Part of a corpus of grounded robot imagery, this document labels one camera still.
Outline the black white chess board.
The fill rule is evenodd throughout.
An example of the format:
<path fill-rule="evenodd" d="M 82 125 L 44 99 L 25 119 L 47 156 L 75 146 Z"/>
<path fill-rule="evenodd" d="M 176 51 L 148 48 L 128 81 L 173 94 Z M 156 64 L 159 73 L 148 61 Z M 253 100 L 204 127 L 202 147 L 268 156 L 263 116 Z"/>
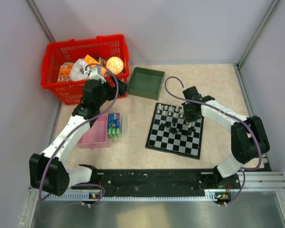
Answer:
<path fill-rule="evenodd" d="M 156 103 L 145 148 L 200 159 L 204 118 L 187 123 L 180 106 Z"/>

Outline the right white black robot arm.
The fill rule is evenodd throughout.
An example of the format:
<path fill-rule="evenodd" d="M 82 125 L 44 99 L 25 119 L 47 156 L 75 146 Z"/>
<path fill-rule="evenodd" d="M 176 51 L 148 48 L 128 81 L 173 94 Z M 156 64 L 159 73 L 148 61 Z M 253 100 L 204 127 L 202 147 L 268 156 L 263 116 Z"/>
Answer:
<path fill-rule="evenodd" d="M 231 154 L 213 168 L 213 173 L 200 175 L 199 184 L 208 189 L 223 188 L 230 177 L 251 160 L 270 150 L 269 140 L 260 117 L 247 117 L 224 107 L 212 96 L 202 97 L 195 86 L 183 88 L 185 102 L 182 103 L 184 118 L 188 123 L 202 117 L 215 121 L 230 133 Z"/>

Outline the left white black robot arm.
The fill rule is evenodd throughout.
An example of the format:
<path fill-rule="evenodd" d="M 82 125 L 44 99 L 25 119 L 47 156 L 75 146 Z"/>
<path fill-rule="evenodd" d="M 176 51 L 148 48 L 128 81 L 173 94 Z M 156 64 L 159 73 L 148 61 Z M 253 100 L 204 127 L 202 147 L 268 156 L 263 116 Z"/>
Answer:
<path fill-rule="evenodd" d="M 40 154 L 34 153 L 29 159 L 31 187 L 40 193 L 47 192 L 61 196 L 73 186 L 84 184 L 94 188 L 98 176 L 90 165 L 79 165 L 67 169 L 65 163 L 82 136 L 88 132 L 102 116 L 101 106 L 127 92 L 128 85 L 116 77 L 108 68 L 102 73 L 103 65 L 92 63 L 84 68 L 88 80 L 84 84 L 83 95 L 73 110 L 68 123 L 56 139 Z"/>

